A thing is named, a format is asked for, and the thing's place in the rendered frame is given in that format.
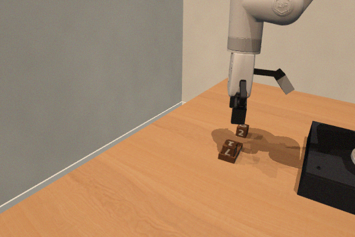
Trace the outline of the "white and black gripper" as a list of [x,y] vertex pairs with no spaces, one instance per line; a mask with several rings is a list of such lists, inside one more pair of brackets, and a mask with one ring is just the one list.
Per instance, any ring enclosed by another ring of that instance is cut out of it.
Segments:
[[[251,95],[255,54],[259,52],[240,52],[227,49],[231,52],[227,91],[230,96],[232,108],[231,124],[245,124],[247,111],[247,98]],[[240,84],[240,85],[239,85]],[[239,94],[239,95],[238,95]]]

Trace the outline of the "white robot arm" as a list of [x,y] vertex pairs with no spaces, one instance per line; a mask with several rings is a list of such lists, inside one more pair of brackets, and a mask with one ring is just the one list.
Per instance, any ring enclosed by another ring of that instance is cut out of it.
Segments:
[[[240,52],[261,51],[263,23],[286,26],[297,21],[313,0],[230,0],[227,48]],[[305,4],[305,5],[304,5]],[[279,68],[254,68],[253,74],[274,77],[285,95],[294,87]]]

